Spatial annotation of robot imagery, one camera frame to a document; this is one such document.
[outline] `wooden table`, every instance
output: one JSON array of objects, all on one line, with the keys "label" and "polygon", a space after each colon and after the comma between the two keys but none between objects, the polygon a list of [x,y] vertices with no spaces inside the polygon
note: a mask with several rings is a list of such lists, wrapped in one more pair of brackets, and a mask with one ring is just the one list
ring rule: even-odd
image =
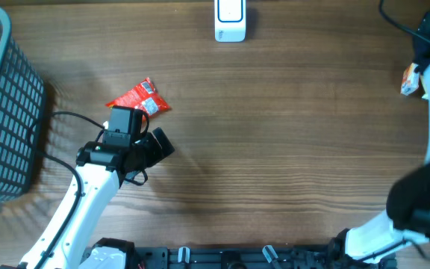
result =
[{"label": "wooden table", "polygon": [[[415,26],[425,1],[392,1]],[[383,210],[423,162],[427,102],[399,95],[411,39],[377,1],[250,2],[244,43],[217,43],[213,4],[8,7],[13,36],[47,82],[51,109],[103,122],[104,104],[150,77],[172,110],[153,119],[176,153],[123,185],[90,240],[137,246],[324,244]],[[50,122],[46,151],[74,163],[97,135]],[[71,174],[40,161],[30,194],[0,205],[0,265],[45,229]],[[430,268],[413,250],[400,268]]]}]

